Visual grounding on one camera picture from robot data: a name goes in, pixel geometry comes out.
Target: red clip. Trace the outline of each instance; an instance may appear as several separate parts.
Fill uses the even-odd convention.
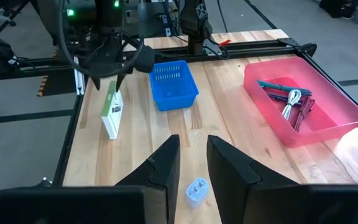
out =
[[[219,44],[219,46],[220,46],[220,47],[223,47],[223,46],[227,45],[227,44],[230,43],[230,42],[231,42],[231,40],[226,40],[226,41],[224,41],[224,42],[221,42],[221,43]]]

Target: white cable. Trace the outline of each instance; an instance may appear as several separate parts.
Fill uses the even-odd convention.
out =
[[[290,119],[292,106],[295,105],[301,99],[302,93],[299,90],[291,90],[288,94],[288,102],[283,110],[283,116],[285,119]]]

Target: small plastic container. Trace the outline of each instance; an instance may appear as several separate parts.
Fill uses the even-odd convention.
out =
[[[287,121],[282,115],[286,103],[270,99],[267,92],[271,90],[265,91],[257,80],[312,91],[311,99],[315,100],[315,104],[303,120],[299,132],[292,128],[299,106],[293,107]],[[287,147],[339,138],[358,127],[358,106],[302,58],[248,64],[244,88],[277,137]]]
[[[197,178],[186,189],[187,203],[192,208],[198,207],[208,196],[209,184],[204,178]]]
[[[153,99],[160,111],[193,105],[198,89],[186,61],[156,63],[149,76]]]

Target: green light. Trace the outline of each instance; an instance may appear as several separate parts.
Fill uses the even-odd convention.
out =
[[[74,16],[75,12],[72,9],[67,9],[67,16]]]

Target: green label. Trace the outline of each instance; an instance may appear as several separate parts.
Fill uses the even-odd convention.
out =
[[[112,97],[114,96],[115,93],[116,93],[116,81],[111,81],[109,85],[109,90],[107,92],[106,100],[104,101],[102,116],[107,116],[109,114]]]

